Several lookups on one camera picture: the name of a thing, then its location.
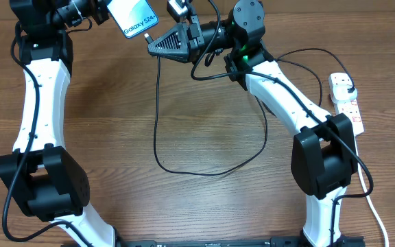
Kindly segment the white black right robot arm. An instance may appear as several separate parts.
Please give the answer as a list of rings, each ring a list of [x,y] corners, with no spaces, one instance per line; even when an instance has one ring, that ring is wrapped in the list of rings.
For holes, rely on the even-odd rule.
[[[307,199],[306,221],[298,236],[272,237],[270,246],[363,246],[362,237],[339,230],[340,202],[361,164],[351,121],[320,108],[286,78],[263,42],[263,4],[238,1],[226,20],[207,24],[190,1],[169,1],[167,10],[176,24],[148,42],[149,54],[192,64],[223,54],[226,76],[269,108],[294,138],[291,172]]]

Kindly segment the Samsung Galaxy smartphone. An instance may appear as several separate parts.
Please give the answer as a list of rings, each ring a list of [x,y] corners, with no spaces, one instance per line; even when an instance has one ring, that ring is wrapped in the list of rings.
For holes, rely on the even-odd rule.
[[[158,16],[147,0],[109,0],[109,13],[123,35],[134,38],[158,24]]]

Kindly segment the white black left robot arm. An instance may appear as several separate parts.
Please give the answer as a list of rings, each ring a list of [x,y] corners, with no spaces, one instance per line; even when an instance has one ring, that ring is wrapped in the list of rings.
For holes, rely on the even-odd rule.
[[[1,225],[15,202],[22,213],[37,217],[46,229],[60,227],[76,246],[122,246],[117,229],[90,202],[84,169],[64,143],[64,104],[73,65],[71,33],[82,21],[102,24],[106,1],[11,0],[17,16],[10,53],[25,76],[25,99],[12,152],[0,156],[0,178],[8,193]]]

